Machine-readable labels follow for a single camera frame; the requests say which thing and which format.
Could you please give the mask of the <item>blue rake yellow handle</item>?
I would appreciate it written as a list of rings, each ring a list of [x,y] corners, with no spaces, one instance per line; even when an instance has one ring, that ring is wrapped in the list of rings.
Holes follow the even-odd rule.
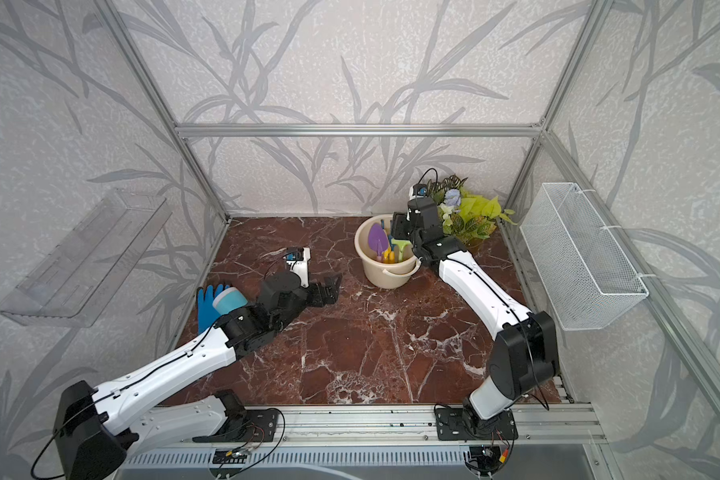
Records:
[[[392,240],[392,233],[391,233],[392,221],[391,220],[381,220],[380,225],[381,225],[382,229],[384,230],[388,241],[391,241]]]

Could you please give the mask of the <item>green rake wooden handle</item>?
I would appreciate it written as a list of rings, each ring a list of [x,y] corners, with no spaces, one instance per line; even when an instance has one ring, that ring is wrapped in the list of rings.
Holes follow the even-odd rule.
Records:
[[[395,261],[400,263],[405,260],[405,251],[412,243],[409,240],[392,238],[390,245],[392,252],[395,254]]]

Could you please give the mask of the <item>purple trowel pink handle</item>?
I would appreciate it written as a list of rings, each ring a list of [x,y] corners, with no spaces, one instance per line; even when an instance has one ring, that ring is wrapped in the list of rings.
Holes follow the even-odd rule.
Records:
[[[390,248],[390,243],[380,223],[374,223],[371,226],[368,234],[368,245],[376,255],[376,261],[384,263],[382,254],[387,248]]]

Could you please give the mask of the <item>teal white spray bottle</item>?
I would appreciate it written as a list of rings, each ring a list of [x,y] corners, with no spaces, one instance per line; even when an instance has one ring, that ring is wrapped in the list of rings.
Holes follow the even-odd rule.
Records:
[[[236,287],[219,285],[212,305],[223,316],[246,306],[248,303],[248,299]]]

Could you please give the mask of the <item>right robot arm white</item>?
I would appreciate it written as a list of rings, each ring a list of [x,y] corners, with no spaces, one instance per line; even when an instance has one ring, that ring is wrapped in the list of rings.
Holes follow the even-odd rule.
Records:
[[[486,379],[465,404],[470,418],[488,421],[559,374],[552,317],[516,301],[459,239],[446,235],[433,199],[410,199],[405,213],[393,215],[392,236],[411,242],[413,256],[467,302],[493,339]]]

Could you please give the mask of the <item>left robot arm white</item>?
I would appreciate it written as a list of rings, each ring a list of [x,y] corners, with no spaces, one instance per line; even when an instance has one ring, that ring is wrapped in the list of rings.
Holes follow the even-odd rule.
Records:
[[[272,343],[309,307],[338,301],[342,277],[304,283],[293,271],[266,278],[253,303],[222,314],[197,338],[118,379],[79,381],[62,393],[54,424],[64,479],[105,479],[127,459],[180,440],[231,441],[245,432],[231,392],[163,407],[196,380]]]

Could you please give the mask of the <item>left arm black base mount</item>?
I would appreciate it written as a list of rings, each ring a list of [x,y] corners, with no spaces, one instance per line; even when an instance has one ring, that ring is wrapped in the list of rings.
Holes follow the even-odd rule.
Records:
[[[213,397],[221,401],[224,422],[212,434],[195,436],[195,443],[272,442],[280,413],[274,408],[247,409],[232,390],[221,390]]]

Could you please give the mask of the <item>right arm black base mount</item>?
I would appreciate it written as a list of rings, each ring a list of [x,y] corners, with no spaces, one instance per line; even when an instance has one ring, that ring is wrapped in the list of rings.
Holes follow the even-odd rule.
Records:
[[[434,406],[437,437],[441,441],[507,441],[518,439],[517,425],[511,410],[502,410],[490,419],[482,419],[468,405]]]

